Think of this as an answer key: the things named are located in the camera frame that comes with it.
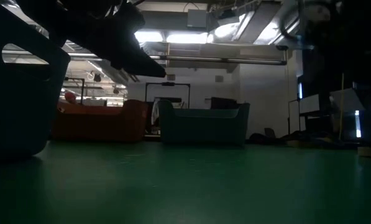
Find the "table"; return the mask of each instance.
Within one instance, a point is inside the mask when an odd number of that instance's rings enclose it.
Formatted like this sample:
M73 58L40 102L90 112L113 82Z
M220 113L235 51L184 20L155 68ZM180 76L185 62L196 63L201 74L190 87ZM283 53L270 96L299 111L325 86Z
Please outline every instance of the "table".
M371 223L371 159L246 145L50 142L0 165L0 223Z

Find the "fluorescent light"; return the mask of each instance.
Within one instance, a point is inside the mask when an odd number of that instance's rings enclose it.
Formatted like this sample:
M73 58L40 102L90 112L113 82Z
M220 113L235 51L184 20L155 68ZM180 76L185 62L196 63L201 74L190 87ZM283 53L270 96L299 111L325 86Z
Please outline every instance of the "fluorescent light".
M271 22L268 26L261 32L257 40L254 44L259 44L259 40L271 40L273 39L279 32L278 24Z
M95 100L124 100L122 96L84 96L83 99L95 99Z
M215 31L214 34L217 37L225 37L233 32L235 32L237 26L239 25L238 22L232 23L232 24L226 24L223 26L218 27Z
M361 138L362 132L360 131L359 111L355 111L355 130L357 138Z
M94 63L90 62L90 61L87 61L91 66L93 66L95 69L97 69L99 72L103 72L103 69L97 65L95 65Z
M302 83L298 84L298 96L300 99L303 98L303 84Z
M243 21L243 18L246 16L246 13L245 14L242 14L239 16L239 21L242 22Z
M214 36L212 34L208 35L207 43L213 43L214 42Z
M243 14L239 16L240 25L237 27L237 31L235 32L232 40L239 40L243 32L246 30L247 25L249 25L249 22L252 19L253 15L254 15L254 11L250 11L247 13L247 15Z
M159 31L137 31L134 35L140 43L163 41L162 34Z
M202 34L172 34L167 37L168 43L177 44L205 44L208 38L208 33Z
M360 132L359 129L357 129L357 138L361 138L362 137L362 133Z

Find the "teal storage bin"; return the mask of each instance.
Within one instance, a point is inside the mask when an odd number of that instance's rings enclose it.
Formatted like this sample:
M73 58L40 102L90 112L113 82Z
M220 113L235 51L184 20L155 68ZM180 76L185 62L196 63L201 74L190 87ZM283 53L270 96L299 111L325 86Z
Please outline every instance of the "teal storage bin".
M164 143L245 143L248 103L234 110L174 109L167 100L159 101L158 106Z
M2 51L7 44L48 64L5 63ZM0 159L43 150L69 61L65 51L0 5Z

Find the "cable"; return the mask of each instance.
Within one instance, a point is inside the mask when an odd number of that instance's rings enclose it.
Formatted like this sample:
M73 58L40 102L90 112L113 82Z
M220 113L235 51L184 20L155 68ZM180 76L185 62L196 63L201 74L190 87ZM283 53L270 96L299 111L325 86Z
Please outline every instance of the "cable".
M253 4L253 3L259 2L259 1L261 1L261 0L252 0L252 1L249 1L249 2L247 2L247 3L245 3L245 4L241 5L241 6L234 6L232 4L227 5L227 6L223 5L222 7L217 8L215 11L224 10L224 9L232 9L232 8L235 8L235 9L238 9L239 10L239 9L241 9L243 7L248 6L249 4Z
M188 3L185 4L184 9L183 9L183 12L185 12L185 8L186 8L186 6L189 5L189 4L192 4L192 5L194 5L195 7L197 7L198 9L200 9L200 8L199 8L195 3L193 3L193 2L188 2Z
M341 78L341 102L340 102L340 133L339 140L341 140L342 134L342 114L344 113L344 72L342 73Z

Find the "ceiling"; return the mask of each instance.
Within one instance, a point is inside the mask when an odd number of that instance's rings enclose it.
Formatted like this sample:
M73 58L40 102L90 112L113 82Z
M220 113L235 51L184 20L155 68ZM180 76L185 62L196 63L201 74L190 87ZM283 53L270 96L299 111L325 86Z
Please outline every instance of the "ceiling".
M28 24L36 25L35 28L39 32L47 35L47 32L38 27L37 24L27 17L22 11L16 7L14 0L0 0L5 8L10 10L16 16ZM286 7L290 4L285 1L258 1L257 6L242 7L243 4L250 1L218 1L218 0L195 0L193 3L185 2L184 0L146 0L138 6L145 17L146 25L145 30L159 30L167 37L170 32L186 31L186 32L199 32L200 30L189 30L187 27L187 11L189 9L203 9L217 15L219 8L237 6L238 14L244 14L245 8L253 11L253 16L248 21L245 30L240 36L239 40L232 40L231 38L215 38L212 44L175 44L166 42L146 42L142 45L143 49L151 55L184 55L184 56L199 56L199 57L219 57L219 58L261 58L281 60L282 52L278 51L274 45L255 46L256 41L262 35L263 31L268 27L272 21L281 16L280 12L285 11ZM63 49L66 52L82 52L89 53L88 50L81 48L73 42L67 41ZM16 60L17 63L34 63L37 58L31 56L15 56L6 55L5 60ZM189 62L189 61L159 61L164 67L175 68L222 68L226 69L229 73L233 71L237 64L233 63L216 63L216 62ZM95 83L92 79L93 72L101 73L101 83ZM69 64L68 77L84 78L86 86L89 90L87 95L113 95L114 83L127 85L127 82L133 82L133 76L119 72L109 66L109 62L89 62L86 60L74 60ZM77 85L74 83L66 83L66 86L71 91L80 92Z

